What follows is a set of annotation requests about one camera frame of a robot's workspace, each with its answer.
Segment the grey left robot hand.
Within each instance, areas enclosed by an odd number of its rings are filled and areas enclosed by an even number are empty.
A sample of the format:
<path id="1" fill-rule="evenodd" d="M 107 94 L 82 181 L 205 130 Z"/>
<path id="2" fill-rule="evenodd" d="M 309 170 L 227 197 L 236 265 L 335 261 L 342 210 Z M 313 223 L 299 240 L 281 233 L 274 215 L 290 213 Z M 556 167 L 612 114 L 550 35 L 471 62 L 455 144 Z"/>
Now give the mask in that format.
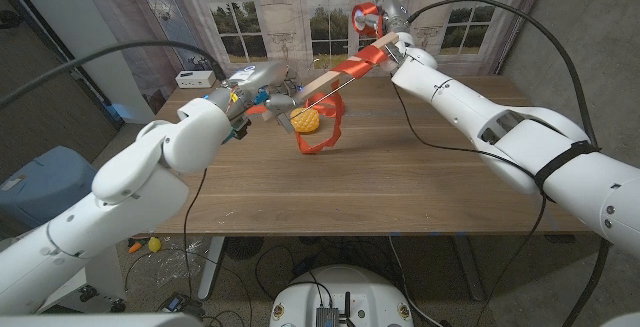
<path id="1" fill-rule="evenodd" d="M 280 114 L 302 104 L 297 96 L 301 88 L 296 70 L 286 62 L 259 62 L 241 68 L 223 80 L 206 100 L 219 107 L 229 119 L 242 116 L 251 107 L 259 105 L 273 114 Z"/>

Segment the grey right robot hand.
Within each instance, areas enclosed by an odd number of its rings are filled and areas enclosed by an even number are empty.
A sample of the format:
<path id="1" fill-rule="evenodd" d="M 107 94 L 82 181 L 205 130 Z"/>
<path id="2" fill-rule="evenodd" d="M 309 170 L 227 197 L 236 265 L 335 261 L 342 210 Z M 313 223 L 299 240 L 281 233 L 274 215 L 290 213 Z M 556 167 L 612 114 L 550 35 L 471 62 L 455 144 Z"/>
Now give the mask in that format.
<path id="1" fill-rule="evenodd" d="M 413 45 L 409 17 L 409 12 L 399 0 L 380 0 L 356 5 L 351 20 L 361 36 L 381 38 L 393 32 L 405 44 Z"/>

